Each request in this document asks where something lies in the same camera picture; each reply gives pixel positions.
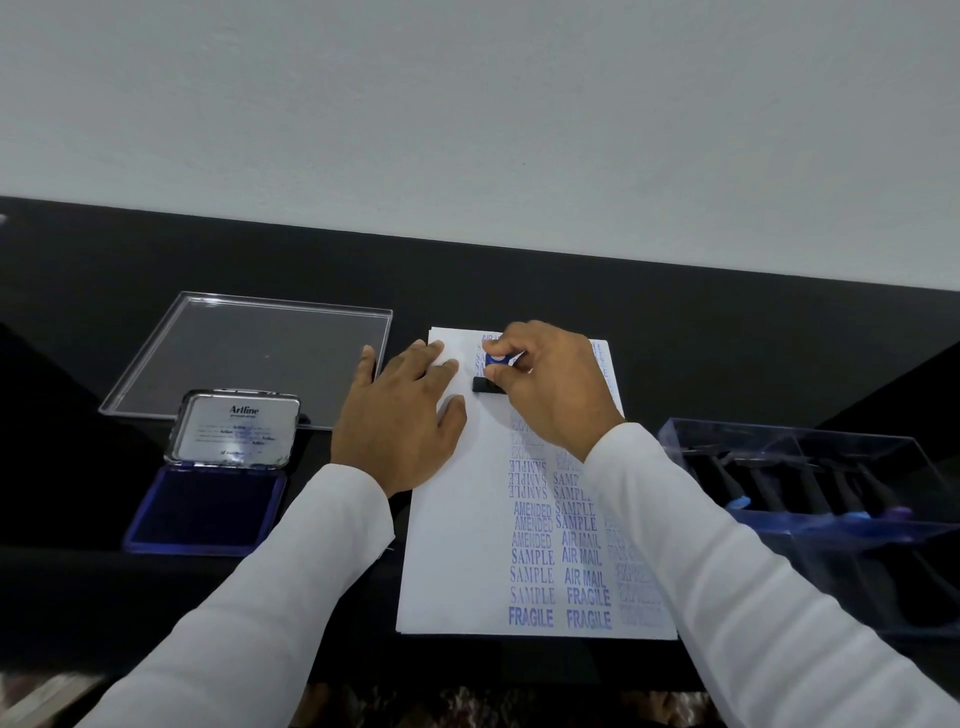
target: white wall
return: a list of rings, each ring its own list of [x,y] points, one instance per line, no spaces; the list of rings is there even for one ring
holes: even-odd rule
[[[0,194],[960,290],[958,28],[957,0],[2,0]]]

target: transparent plastic box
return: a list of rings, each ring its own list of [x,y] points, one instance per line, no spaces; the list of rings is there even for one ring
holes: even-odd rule
[[[383,360],[393,311],[183,292],[100,411],[174,420],[192,390],[300,398],[300,427],[332,429],[365,344]]]
[[[863,623],[889,637],[960,638],[960,492],[916,440],[682,419],[659,439]]]

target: ink pad lid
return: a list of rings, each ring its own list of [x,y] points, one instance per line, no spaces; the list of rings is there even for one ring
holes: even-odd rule
[[[164,458],[180,466],[275,470],[290,460],[300,399],[276,392],[187,392]]]

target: hand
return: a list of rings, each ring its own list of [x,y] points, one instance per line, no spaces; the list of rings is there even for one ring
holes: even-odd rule
[[[467,423],[462,396],[450,400],[437,422],[437,402],[458,368],[456,359],[430,366],[443,350],[442,341],[427,346],[418,339],[372,381],[376,355],[364,347],[333,428],[330,462],[367,473],[387,497],[413,490],[438,471]]]
[[[483,348],[494,356],[524,352],[513,366],[488,365],[484,376],[507,393],[534,432],[581,462],[624,422],[586,336],[531,321],[510,324]]]

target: blue ink pad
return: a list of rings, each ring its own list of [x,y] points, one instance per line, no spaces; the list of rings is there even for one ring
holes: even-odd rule
[[[245,556],[276,518],[300,400],[245,390],[183,398],[167,465],[124,536],[133,553]]]

